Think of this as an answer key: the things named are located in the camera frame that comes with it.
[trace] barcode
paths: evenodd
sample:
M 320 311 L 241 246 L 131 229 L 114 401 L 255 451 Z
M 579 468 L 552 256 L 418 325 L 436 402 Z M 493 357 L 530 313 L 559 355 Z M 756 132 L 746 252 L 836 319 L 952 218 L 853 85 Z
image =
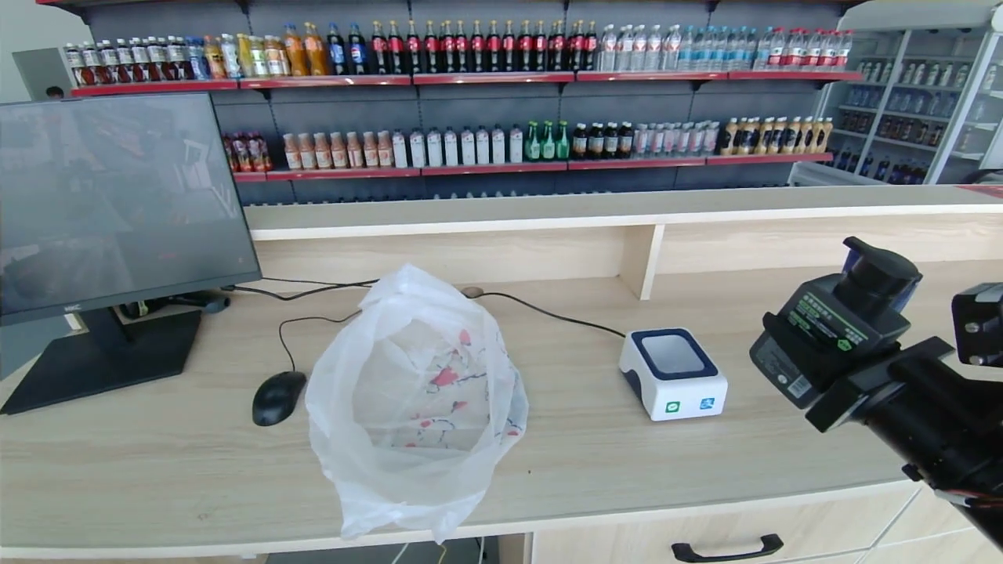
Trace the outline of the barcode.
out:
M 795 398 L 800 398 L 800 396 L 807 393 L 809 389 L 811 389 L 811 384 L 804 376 L 798 376 L 797 379 L 794 380 L 794 383 L 787 386 L 787 391 L 789 391 Z

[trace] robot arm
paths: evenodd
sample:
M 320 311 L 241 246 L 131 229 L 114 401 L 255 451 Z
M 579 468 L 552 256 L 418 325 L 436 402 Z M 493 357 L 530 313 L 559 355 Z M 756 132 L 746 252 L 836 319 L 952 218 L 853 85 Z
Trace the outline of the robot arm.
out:
M 1003 382 L 970 380 L 941 360 L 931 337 L 903 349 L 898 310 L 919 282 L 904 257 L 849 238 L 859 259 L 805 282 L 749 349 L 757 368 L 821 433 L 865 425 L 923 481 L 1003 550 Z M 962 362 L 1003 367 L 1003 283 L 952 301 Z

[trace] counter top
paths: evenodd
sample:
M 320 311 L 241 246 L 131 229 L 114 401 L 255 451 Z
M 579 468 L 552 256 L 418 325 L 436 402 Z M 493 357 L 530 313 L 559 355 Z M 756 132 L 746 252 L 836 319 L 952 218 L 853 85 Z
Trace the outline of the counter top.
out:
M 951 296 L 1003 277 L 1003 261 L 920 268 L 925 278 L 906 310 L 913 329 L 905 344 L 931 334 L 952 340 Z M 482 298 L 523 371 L 530 421 L 456 536 L 900 483 L 901 462 L 867 430 L 819 435 L 748 360 L 762 313 L 831 270 L 667 275 L 643 303 L 616 279 L 485 286 L 621 330 L 687 327 L 730 389 L 720 416 L 651 422 L 617 371 L 621 339 Z M 302 401 L 276 427 L 251 422 L 258 385 L 288 369 L 278 323 L 344 316 L 361 297 L 361 290 L 295 302 L 240 295 L 204 318 L 185 373 L 0 417 L 3 556 L 213 556 L 429 539 L 399 529 L 340 539 L 338 498 L 310 449 Z M 297 361 L 310 367 L 337 327 L 306 321 L 286 331 Z M 0 382 L 0 398 L 25 369 Z
M 258 241 L 779 219 L 1001 213 L 956 186 L 821 186 L 245 208 Z

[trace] green bottle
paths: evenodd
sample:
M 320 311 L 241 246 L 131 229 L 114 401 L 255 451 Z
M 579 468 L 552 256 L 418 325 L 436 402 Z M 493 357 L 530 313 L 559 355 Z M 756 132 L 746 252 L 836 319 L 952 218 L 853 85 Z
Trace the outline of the green bottle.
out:
M 554 122 L 544 121 L 544 146 L 541 149 L 544 161 L 554 161 L 557 146 L 554 145 Z
M 561 136 L 558 137 L 558 161 L 567 161 L 571 153 L 571 146 L 568 144 L 568 122 L 558 121 L 558 127 L 561 129 Z
M 540 161 L 540 134 L 536 121 L 530 121 L 530 130 L 526 133 L 526 160 L 530 163 Z

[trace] monitor screen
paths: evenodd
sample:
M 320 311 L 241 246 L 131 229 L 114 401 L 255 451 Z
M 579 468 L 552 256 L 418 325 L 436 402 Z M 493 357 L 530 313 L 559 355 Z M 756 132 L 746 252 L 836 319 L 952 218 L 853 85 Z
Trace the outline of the monitor screen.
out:
M 259 278 L 208 94 L 0 105 L 4 324 Z

